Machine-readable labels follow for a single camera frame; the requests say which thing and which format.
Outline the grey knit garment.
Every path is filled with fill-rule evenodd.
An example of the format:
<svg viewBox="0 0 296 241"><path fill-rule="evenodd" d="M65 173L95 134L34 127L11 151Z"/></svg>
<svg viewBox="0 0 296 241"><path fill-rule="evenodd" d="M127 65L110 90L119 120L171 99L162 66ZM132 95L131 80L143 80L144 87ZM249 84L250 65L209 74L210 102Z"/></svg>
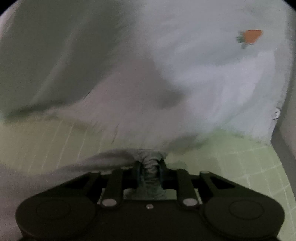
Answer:
<svg viewBox="0 0 296 241"><path fill-rule="evenodd" d="M182 151L202 135L194 87L170 83L149 59L112 68L84 98L1 122L1 240L18 240L17 206L80 174L111 149Z"/></svg>

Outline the white carrot print storage bag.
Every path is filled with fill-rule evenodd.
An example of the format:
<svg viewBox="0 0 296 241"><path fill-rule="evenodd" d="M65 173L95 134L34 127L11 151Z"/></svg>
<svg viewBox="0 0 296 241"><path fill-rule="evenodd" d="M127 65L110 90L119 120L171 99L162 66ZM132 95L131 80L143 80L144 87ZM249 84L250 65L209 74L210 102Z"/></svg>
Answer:
<svg viewBox="0 0 296 241"><path fill-rule="evenodd" d="M294 30L285 1L16 1L1 15L1 118L74 104L141 58L194 87L198 142L222 129L268 143Z"/></svg>

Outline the green grid cutting mat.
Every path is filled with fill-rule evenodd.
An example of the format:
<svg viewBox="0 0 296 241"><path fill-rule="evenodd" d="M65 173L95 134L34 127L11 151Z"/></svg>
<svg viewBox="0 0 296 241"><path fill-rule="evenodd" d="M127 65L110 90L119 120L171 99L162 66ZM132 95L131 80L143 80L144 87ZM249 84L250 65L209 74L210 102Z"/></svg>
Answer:
<svg viewBox="0 0 296 241"><path fill-rule="evenodd" d="M8 188L27 196L21 175L55 170L92 155L129 148L118 134L95 132L90 127L54 118L1 122L1 164L13 171ZM208 170L275 198L285 210L295 210L295 195L282 161L271 145L217 132L200 146L169 152L167 163L192 173Z"/></svg>

